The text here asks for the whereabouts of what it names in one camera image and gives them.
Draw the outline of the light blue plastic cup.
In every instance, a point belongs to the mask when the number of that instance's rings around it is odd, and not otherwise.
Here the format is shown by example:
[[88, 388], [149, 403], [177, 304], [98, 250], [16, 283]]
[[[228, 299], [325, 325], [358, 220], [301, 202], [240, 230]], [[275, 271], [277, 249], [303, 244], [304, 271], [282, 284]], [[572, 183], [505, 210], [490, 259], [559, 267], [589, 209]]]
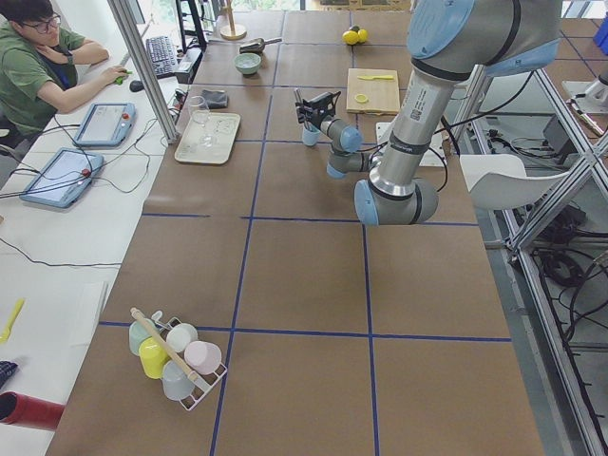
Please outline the light blue plastic cup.
[[315, 146], [318, 142], [321, 131], [313, 125], [302, 127], [301, 141], [306, 146]]

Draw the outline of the yellow lemon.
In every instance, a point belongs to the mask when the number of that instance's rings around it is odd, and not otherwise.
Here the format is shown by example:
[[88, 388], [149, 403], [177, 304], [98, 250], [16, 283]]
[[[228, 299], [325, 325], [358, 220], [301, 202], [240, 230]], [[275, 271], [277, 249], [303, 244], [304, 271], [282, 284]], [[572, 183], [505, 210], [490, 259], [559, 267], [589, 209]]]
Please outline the yellow lemon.
[[367, 42], [369, 34], [366, 29], [361, 28], [356, 33], [357, 33], [357, 43], [358, 44], [363, 44], [363, 43]]
[[348, 46], [354, 46], [359, 43], [359, 34], [357, 31], [354, 30], [346, 30], [342, 34], [342, 41]]

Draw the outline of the white cup in rack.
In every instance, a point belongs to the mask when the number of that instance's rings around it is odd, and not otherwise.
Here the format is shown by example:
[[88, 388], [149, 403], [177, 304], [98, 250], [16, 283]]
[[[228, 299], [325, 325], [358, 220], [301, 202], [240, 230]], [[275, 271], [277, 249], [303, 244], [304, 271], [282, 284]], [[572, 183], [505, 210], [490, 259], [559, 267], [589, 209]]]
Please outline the white cup in rack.
[[199, 339], [197, 329], [189, 323], [180, 323], [166, 336], [166, 343], [176, 353], [184, 352], [187, 346]]

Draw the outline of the green cup in rack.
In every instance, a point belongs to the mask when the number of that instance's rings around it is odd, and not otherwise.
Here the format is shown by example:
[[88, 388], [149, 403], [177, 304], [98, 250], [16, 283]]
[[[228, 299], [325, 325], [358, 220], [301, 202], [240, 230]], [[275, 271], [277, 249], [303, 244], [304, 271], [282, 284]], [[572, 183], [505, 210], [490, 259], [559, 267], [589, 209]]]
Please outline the green cup in rack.
[[150, 334], [139, 321], [133, 321], [128, 328], [128, 347], [132, 354], [139, 355], [139, 348], [142, 342]]

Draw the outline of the yellow cup in rack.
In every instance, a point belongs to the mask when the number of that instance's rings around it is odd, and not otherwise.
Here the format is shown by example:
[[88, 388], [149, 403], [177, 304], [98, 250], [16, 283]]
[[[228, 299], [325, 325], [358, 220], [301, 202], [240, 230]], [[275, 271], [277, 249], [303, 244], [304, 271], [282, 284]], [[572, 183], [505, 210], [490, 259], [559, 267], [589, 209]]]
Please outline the yellow cup in rack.
[[151, 379], [161, 379], [164, 365], [170, 360], [167, 352], [153, 337], [147, 337], [138, 348], [138, 356], [144, 374]]

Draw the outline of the yellow plastic knife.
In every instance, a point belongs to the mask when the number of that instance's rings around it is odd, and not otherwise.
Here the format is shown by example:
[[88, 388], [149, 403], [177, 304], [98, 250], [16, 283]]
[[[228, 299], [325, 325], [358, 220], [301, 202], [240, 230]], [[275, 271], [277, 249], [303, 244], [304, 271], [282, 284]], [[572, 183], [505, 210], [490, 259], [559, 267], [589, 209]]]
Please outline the yellow plastic knife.
[[362, 81], [393, 81], [395, 77], [391, 74], [377, 74], [377, 75], [357, 75], [357, 80]]

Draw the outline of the metal ice scoop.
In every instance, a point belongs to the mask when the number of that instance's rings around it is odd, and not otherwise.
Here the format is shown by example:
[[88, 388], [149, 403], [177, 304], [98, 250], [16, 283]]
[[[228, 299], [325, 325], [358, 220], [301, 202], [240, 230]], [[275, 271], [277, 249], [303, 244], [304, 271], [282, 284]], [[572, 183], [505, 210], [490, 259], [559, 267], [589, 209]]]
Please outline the metal ice scoop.
[[264, 49], [268, 45], [278, 44], [278, 43], [281, 43], [282, 41], [283, 41], [283, 39], [281, 37], [276, 37], [276, 38], [271, 38], [271, 39], [256, 38], [256, 39], [250, 40], [250, 41], [240, 45], [238, 51], [240, 54], [243, 54], [243, 53], [260, 54], [264, 51]]

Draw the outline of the grey folded cloth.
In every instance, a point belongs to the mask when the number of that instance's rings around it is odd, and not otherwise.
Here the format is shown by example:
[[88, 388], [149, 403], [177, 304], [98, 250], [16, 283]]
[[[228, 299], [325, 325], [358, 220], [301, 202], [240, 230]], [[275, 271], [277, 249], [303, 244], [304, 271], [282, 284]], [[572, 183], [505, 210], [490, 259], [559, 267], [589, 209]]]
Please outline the grey folded cloth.
[[202, 89], [200, 96], [206, 101], [210, 109], [223, 109], [229, 103], [229, 96], [225, 90]]

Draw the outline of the cream bear tray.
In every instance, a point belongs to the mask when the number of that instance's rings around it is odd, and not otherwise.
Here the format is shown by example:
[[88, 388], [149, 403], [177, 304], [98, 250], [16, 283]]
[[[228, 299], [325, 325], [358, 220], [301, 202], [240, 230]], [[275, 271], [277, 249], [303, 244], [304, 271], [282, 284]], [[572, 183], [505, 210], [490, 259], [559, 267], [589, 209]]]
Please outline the cream bear tray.
[[177, 162], [222, 165], [228, 162], [240, 116], [212, 112], [205, 124], [190, 121], [174, 154]]

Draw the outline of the black keyboard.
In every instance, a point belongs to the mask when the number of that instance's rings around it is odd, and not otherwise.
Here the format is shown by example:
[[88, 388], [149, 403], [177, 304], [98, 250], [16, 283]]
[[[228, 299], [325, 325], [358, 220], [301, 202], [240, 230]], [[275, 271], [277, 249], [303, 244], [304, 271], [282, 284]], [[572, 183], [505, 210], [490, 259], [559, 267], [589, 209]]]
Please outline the black keyboard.
[[177, 52], [168, 36], [156, 36], [145, 40], [145, 49], [155, 75], [161, 79], [171, 77], [178, 68]]

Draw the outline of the upper blue teach pendant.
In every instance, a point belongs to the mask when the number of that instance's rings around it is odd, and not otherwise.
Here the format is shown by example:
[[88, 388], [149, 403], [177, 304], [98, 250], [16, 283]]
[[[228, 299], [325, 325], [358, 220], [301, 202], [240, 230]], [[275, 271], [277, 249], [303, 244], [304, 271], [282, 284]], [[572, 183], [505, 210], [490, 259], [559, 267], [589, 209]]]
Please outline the upper blue teach pendant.
[[83, 148], [117, 147], [129, 135], [136, 112], [132, 103], [92, 104], [72, 142]]

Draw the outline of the blue teach pendant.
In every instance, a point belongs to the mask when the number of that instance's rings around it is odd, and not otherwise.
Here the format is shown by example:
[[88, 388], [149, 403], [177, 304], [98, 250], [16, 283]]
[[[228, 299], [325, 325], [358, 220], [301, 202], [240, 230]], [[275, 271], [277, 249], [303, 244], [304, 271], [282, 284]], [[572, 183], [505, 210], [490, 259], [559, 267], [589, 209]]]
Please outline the blue teach pendant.
[[136, 112], [132, 103], [92, 104], [72, 142], [83, 148], [117, 147], [129, 135]]
[[104, 164], [105, 158], [100, 154], [63, 147], [29, 183], [19, 199], [68, 208], [84, 193]]

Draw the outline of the lower blue teach pendant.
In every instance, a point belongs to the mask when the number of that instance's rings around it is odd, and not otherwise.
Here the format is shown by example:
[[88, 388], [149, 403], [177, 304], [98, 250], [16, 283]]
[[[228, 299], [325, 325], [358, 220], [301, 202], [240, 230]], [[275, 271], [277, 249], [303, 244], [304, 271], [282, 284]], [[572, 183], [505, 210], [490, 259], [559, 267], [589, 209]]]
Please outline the lower blue teach pendant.
[[104, 164], [105, 158], [100, 154], [63, 147], [29, 183], [19, 199], [68, 208], [84, 193]]

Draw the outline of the person in green shirt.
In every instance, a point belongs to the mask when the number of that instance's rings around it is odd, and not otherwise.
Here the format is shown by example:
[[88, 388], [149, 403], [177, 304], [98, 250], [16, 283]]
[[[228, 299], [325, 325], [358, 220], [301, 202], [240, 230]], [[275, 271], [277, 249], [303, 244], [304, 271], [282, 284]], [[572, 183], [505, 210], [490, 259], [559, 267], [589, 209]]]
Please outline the person in green shirt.
[[23, 138], [42, 133], [55, 114], [67, 114], [128, 76], [112, 66], [78, 83], [77, 67], [109, 58], [99, 43], [65, 29], [49, 1], [3, 1], [1, 111]]

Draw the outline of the yellow spatula on desk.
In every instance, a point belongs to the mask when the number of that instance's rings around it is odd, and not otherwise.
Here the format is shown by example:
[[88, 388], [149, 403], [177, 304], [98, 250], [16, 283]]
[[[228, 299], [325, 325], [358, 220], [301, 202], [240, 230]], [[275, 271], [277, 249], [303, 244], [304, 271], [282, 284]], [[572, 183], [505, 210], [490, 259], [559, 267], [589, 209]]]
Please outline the yellow spatula on desk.
[[16, 300], [15, 304], [12, 306], [10, 311], [2, 311], [1, 312], [1, 343], [6, 343], [12, 331], [12, 327], [18, 318], [26, 300], [24, 298], [19, 298]]

